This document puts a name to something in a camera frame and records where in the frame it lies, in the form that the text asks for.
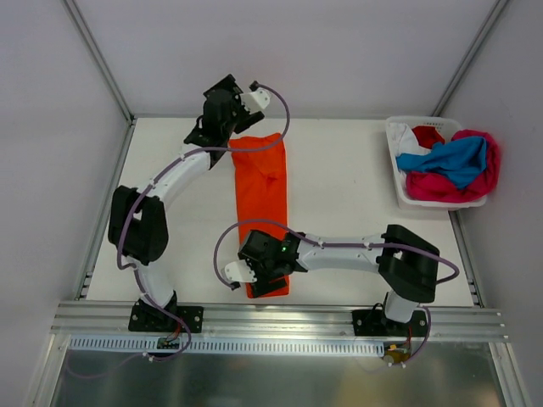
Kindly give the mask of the orange t shirt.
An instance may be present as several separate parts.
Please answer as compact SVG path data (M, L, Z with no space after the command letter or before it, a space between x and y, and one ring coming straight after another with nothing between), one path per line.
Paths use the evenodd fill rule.
M287 155L280 134L240 137L229 147L235 169L239 221L265 219L288 224Z

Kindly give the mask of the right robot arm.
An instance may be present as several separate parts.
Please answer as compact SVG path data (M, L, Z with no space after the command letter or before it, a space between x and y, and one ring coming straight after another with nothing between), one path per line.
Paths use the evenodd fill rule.
M426 320L417 306L435 299L438 257L433 244L400 225L389 225L383 234L350 239L294 231L278 239L252 230L226 273L231 282L246 282L254 296L261 297L295 272L370 272L381 276L389 291L376 309L354 318L355 332L373 337L422 337Z

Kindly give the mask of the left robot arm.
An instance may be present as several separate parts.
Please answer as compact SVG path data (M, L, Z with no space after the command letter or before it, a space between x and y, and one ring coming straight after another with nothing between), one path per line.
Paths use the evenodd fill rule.
M175 336L190 331L177 308L176 291L158 266L169 242L166 212L192 181L216 165L232 135L264 119L270 101L271 94L258 82L245 92L227 75L204 92L202 113L180 153L141 186L115 189L108 240L116 248L118 268L132 270L140 292L130 330Z

